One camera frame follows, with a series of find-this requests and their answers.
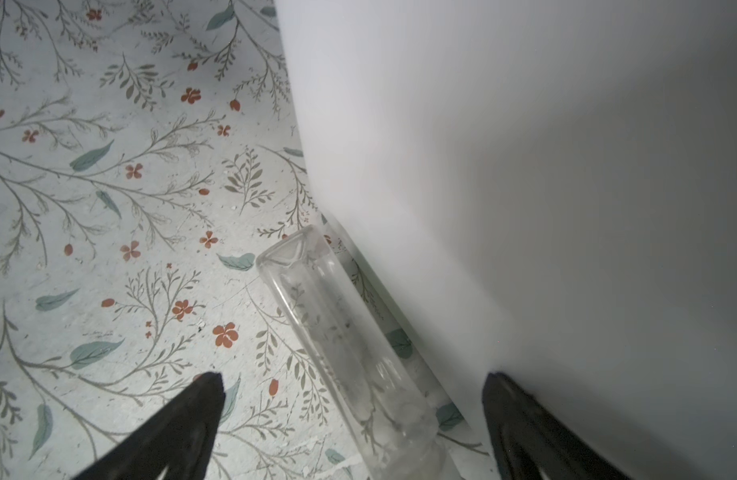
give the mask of floral patterned surface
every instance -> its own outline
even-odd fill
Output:
[[[0,478],[68,478],[197,375],[208,478],[366,478],[253,268],[323,219],[271,2],[0,0]],[[468,480],[493,478],[362,272]]]

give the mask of black pointed object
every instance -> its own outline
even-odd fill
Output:
[[[490,373],[483,408],[502,480],[630,480],[504,373]]]
[[[201,480],[224,400],[222,375],[203,373],[75,480]]]

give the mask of transparent plastic bottle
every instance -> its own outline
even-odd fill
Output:
[[[256,267],[318,368],[374,480],[459,480],[438,422],[331,248],[307,226]]]

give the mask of clear rectangular container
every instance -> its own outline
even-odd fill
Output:
[[[316,226],[256,259],[374,480],[459,480],[435,412]]]

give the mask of red flower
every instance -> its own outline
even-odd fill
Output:
[[[232,342],[238,340],[238,332],[235,331],[235,323],[232,322],[225,326],[215,326],[212,333],[216,335],[216,346],[224,345],[229,348],[232,346]]]
[[[127,262],[131,257],[137,258],[139,255],[141,255],[141,252],[137,252],[136,248],[139,246],[139,242],[134,240],[131,242],[131,248],[129,248],[128,245],[123,245],[120,248],[120,251],[124,253],[124,260]]]
[[[188,88],[185,91],[185,94],[182,95],[182,101],[186,101],[187,103],[191,105],[199,100],[200,100],[200,90],[192,90],[191,88]]]
[[[171,313],[176,315],[176,319],[181,322],[185,315],[192,313],[192,306],[190,306],[190,302],[187,300],[182,300],[181,302],[174,303]]]
[[[126,172],[128,172],[126,173],[126,178],[142,178],[142,174],[139,173],[139,170],[142,170],[142,164],[136,164],[136,167],[133,167],[132,165],[126,165]]]
[[[29,130],[24,131],[24,136],[22,137],[22,141],[29,141],[31,144],[35,143],[35,137],[37,137],[38,131],[33,130],[32,133],[30,133]]]
[[[200,238],[201,244],[206,245],[206,248],[211,248],[211,244],[215,244],[216,242],[220,241],[220,239],[216,238],[215,236],[212,238],[211,235],[214,235],[214,233],[209,230],[206,232],[206,236],[201,236]]]

